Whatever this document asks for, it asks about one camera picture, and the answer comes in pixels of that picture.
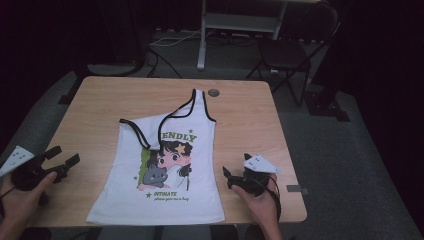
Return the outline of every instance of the anime girl graphic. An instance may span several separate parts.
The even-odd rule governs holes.
[[[137,188],[143,191],[146,188],[185,187],[188,191],[192,149],[189,143],[164,140],[159,151],[143,149]]]

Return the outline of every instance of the black controller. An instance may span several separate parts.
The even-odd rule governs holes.
[[[250,159],[252,156],[245,153],[245,160]],[[248,168],[244,168],[243,176],[232,176],[231,172],[228,171],[225,167],[222,167],[224,171],[224,176],[228,179],[227,185],[231,189],[231,186],[234,184],[243,188],[247,193],[254,194],[255,196],[261,195],[266,186],[268,186],[268,181],[270,178],[269,173],[263,172],[254,172]]]
[[[45,159],[52,159],[56,155],[62,152],[60,146],[53,147],[46,151],[44,154],[38,155],[28,162],[22,164],[12,172],[12,183],[17,189],[22,191],[31,191],[34,189],[45,176],[51,172],[57,172],[56,179],[53,183],[60,182],[63,178],[66,178],[68,171],[71,167],[75,166],[79,161],[79,155],[75,154],[73,157],[65,161],[65,164],[52,167],[49,169],[43,169],[41,165]],[[40,197],[39,205],[45,205],[49,201],[49,198],[45,192]]]

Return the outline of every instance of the left hand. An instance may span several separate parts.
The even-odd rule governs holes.
[[[53,183],[56,176],[56,172],[49,173],[33,190],[21,191],[15,188],[1,199],[4,219],[0,225],[0,239],[3,239],[1,235],[5,233],[19,233],[19,235],[22,233],[37,210],[41,194]],[[3,177],[3,184],[0,188],[1,196],[14,187],[11,178],[11,173]]]

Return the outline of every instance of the hand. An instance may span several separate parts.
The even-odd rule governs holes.
[[[4,219],[0,225],[0,240],[19,238],[37,210],[41,194],[53,183],[56,176],[57,173],[52,172],[32,191],[25,192],[15,188],[1,199],[4,208]],[[14,185],[9,173],[3,177],[0,195],[3,196],[12,188],[14,188]]]
[[[277,182],[277,176],[275,174],[271,174],[271,177]],[[270,180],[267,186],[269,190],[274,192],[276,192],[277,188],[275,182]],[[266,239],[283,239],[277,220],[277,207],[271,194],[264,191],[262,195],[255,197],[237,185],[233,185],[231,188],[246,202],[253,220],[259,224]]]

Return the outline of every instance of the folding chair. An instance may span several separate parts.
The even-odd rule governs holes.
[[[301,106],[311,69],[310,60],[331,42],[338,25],[337,11],[327,1],[323,0],[312,4],[300,19],[282,35],[281,39],[264,38],[259,41],[258,46],[262,59],[246,78],[249,78],[255,70],[258,70],[259,76],[263,80],[259,69],[262,64],[272,70],[285,71],[285,78],[271,92],[274,93],[287,82],[294,101],[297,106]],[[311,53],[307,53],[303,45],[310,44],[312,41],[319,44]],[[299,100],[289,81],[297,72],[305,73]]]

